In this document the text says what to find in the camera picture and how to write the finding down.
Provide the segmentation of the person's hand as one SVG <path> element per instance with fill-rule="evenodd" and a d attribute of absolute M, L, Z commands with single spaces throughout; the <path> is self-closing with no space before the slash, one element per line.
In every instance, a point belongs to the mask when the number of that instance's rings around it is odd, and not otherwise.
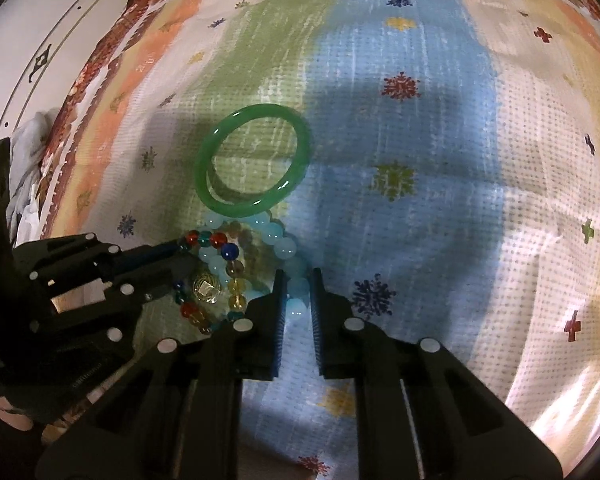
<path fill-rule="evenodd" d="M 57 441 L 83 415 L 85 409 L 90 406 L 90 402 L 86 402 L 86 404 L 79 403 L 70 408 L 68 412 L 65 412 L 65 414 L 61 415 L 54 422 L 43 424 L 40 430 L 41 441 L 44 444 L 51 444 Z M 28 415 L 19 413 L 4 396 L 0 396 L 0 419 L 2 422 L 6 422 L 9 427 L 20 432 L 34 430 L 36 424 L 36 420 Z"/>

